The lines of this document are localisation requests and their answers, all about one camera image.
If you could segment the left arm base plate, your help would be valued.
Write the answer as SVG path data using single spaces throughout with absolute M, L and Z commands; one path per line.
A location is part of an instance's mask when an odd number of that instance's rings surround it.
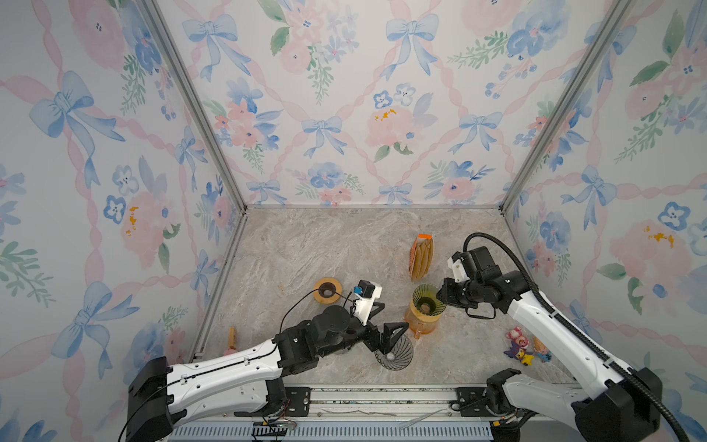
M 308 417 L 311 403 L 312 389 L 309 387 L 285 386 L 285 395 L 280 417 Z

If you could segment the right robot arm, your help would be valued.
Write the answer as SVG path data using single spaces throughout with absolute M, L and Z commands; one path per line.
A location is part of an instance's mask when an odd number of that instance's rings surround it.
M 531 411 L 572 427 L 586 441 L 642 441 L 657 432 L 662 382 L 651 370 L 635 370 L 604 350 L 521 272 L 467 272 L 458 263 L 451 269 L 437 294 L 443 303 L 460 309 L 492 305 L 539 338 L 579 385 L 562 388 L 506 369 L 487 381 L 483 403 L 489 412 Z

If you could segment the green glass dripper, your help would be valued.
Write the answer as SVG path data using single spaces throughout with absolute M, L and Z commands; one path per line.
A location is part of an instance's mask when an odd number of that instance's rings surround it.
M 447 305 L 437 297 L 439 288 L 423 284 L 412 294 L 412 310 L 427 317 L 437 317 L 444 313 Z

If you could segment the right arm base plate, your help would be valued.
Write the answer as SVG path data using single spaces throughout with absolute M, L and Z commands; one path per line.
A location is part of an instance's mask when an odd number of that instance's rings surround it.
M 456 400 L 450 404 L 452 411 L 462 417 L 492 417 L 488 407 L 485 387 L 459 387 L 455 390 Z

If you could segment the orange glass carafe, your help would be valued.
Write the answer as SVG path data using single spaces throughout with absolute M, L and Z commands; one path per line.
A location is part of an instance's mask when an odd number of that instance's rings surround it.
M 424 315 L 415 309 L 408 309 L 405 314 L 405 320 L 409 324 L 409 330 L 416 340 L 419 340 L 424 335 L 434 332 L 440 319 L 440 315 Z

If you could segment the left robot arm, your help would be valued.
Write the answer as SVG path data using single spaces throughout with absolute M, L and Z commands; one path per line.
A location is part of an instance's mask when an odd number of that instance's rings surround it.
M 149 360 L 128 388 L 121 441 L 158 441 L 176 427 L 222 413 L 278 414 L 287 404 L 283 379 L 312 370 L 320 359 L 362 343 L 390 353 L 408 331 L 406 322 L 378 328 L 341 306 L 330 305 L 311 320 L 250 349 L 200 363 L 171 365 Z

